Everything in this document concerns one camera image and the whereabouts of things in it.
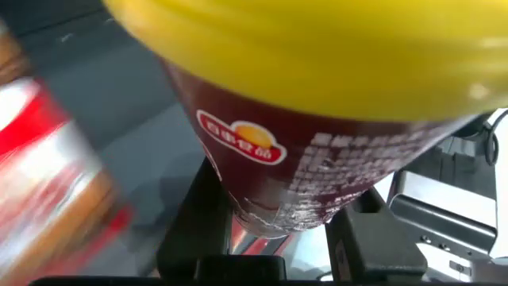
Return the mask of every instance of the metal surface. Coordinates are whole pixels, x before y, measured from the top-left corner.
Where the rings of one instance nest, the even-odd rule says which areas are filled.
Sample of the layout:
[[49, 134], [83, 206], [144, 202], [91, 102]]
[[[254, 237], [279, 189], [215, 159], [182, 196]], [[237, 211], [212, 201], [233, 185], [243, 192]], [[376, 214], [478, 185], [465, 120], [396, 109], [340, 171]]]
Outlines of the metal surface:
[[494, 228], [497, 226], [495, 200], [412, 172], [401, 173], [396, 196], [399, 195], [416, 199], [487, 226]]
[[[494, 120], [506, 108], [499, 109], [491, 116], [489, 123]], [[508, 257], [508, 120], [503, 120], [495, 131], [499, 141], [499, 159], [495, 165], [496, 193], [496, 216], [498, 237], [491, 249], [490, 255], [493, 258]]]

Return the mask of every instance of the logo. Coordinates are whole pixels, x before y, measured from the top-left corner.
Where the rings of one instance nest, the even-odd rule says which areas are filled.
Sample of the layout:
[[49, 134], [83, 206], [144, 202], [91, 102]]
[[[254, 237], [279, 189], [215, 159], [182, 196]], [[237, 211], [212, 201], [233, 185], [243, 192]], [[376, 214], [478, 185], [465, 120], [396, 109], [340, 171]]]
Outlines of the logo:
[[204, 110], [198, 110], [199, 125], [217, 142], [261, 164], [275, 165], [284, 160], [286, 149], [264, 127], [236, 121], [231, 126]]

